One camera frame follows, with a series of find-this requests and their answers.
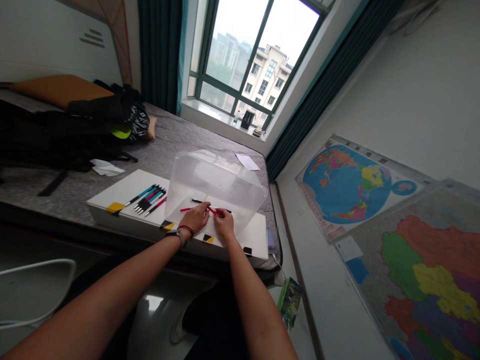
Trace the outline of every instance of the hand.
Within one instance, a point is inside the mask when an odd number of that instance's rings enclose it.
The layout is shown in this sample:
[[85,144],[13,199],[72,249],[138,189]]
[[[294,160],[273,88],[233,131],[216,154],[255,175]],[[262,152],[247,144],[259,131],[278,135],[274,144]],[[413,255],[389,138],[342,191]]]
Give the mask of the hand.
[[231,239],[235,239],[233,215],[222,208],[217,208],[216,211],[217,214],[214,217],[215,225],[218,232],[223,236],[223,240],[228,242]]
[[205,201],[193,209],[188,210],[178,226],[186,225],[193,230],[194,234],[198,233],[209,221],[210,210],[207,207],[210,205],[210,201]]

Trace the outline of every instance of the green curtain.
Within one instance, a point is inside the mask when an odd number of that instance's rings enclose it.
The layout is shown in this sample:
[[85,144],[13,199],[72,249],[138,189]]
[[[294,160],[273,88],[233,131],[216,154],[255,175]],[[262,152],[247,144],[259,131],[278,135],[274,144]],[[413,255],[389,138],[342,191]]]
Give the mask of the green curtain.
[[280,174],[404,1],[363,0],[359,5],[267,156],[271,181]]
[[177,114],[181,96],[183,1],[138,0],[141,93],[145,101]]

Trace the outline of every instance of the mattress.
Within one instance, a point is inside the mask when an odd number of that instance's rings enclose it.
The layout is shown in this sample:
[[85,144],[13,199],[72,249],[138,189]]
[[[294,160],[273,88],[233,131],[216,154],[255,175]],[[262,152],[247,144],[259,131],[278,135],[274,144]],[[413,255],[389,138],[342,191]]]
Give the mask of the mattress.
[[[51,105],[12,93],[10,90],[1,89],[0,99],[32,112],[52,110]],[[137,169],[170,179],[175,155],[183,151],[191,152],[200,149],[218,154],[238,165],[241,164],[236,154],[250,156],[260,168],[259,171],[255,171],[260,182],[270,191],[266,162],[261,153],[151,104],[145,103],[145,107],[149,115],[157,118],[156,139],[123,148],[125,152],[138,159],[137,163],[113,161],[114,165],[125,170],[123,174],[106,177],[96,174],[93,170],[85,173],[70,171],[67,178],[50,196],[38,197],[37,194],[58,175],[58,171],[7,167],[1,173],[4,184],[0,186],[0,201],[21,209],[93,228],[95,222],[86,204],[88,199]],[[265,215],[268,227],[277,228],[271,196],[265,199],[258,212]],[[277,248],[281,249],[278,237],[275,241]],[[277,261],[282,263],[281,254],[277,255]],[[278,265],[270,256],[260,269],[276,271]]]

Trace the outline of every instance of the wristwatch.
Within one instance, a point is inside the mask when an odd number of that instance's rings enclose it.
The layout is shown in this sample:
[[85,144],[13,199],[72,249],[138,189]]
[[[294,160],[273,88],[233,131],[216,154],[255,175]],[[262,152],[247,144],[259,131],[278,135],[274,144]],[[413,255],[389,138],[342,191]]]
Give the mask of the wristwatch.
[[185,240],[184,235],[182,234],[182,231],[180,229],[168,231],[165,234],[165,237],[167,236],[178,236],[181,241],[181,248],[184,248],[185,245],[187,244],[187,240]]

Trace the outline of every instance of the white cardboard box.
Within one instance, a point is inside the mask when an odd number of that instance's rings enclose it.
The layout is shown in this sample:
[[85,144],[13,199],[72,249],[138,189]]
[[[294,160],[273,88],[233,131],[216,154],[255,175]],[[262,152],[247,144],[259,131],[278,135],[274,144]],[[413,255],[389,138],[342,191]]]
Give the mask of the white cardboard box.
[[[146,217],[145,213],[138,215],[134,211],[135,204],[139,200],[127,207],[122,207],[152,184],[165,188],[168,197],[169,183],[170,181],[163,177],[137,170],[88,200],[88,208],[94,220],[102,226],[157,242],[164,238],[166,231],[176,229],[178,226],[177,223],[165,220],[165,203]],[[194,202],[191,203],[192,208],[196,205]],[[214,223],[212,215],[208,222]],[[238,237],[238,242],[254,268],[268,260],[266,226],[265,216],[256,213]],[[225,262],[229,260],[223,242],[218,237],[204,232],[196,234],[182,250]]]

